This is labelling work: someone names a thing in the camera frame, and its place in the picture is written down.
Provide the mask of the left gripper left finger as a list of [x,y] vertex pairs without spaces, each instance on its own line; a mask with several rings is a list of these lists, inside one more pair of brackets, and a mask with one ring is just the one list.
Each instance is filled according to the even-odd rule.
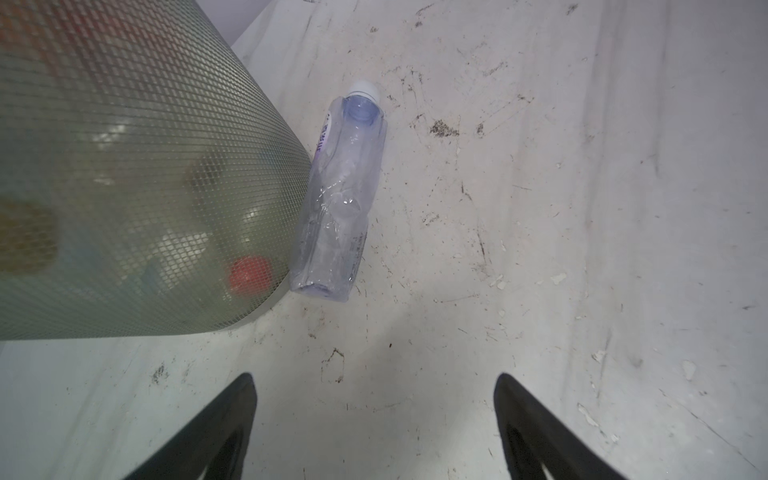
[[239,375],[130,479],[239,479],[257,408],[249,373]]

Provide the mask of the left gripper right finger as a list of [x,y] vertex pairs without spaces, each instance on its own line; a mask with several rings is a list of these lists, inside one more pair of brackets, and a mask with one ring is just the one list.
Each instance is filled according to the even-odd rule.
[[621,479],[520,382],[501,374],[494,409],[513,479]]

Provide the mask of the red label clear bottle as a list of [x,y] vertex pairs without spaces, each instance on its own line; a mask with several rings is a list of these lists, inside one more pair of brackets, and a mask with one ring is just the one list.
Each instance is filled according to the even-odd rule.
[[240,296],[257,296],[268,292],[273,281],[273,267],[263,256],[245,256],[237,259],[228,277],[229,288]]

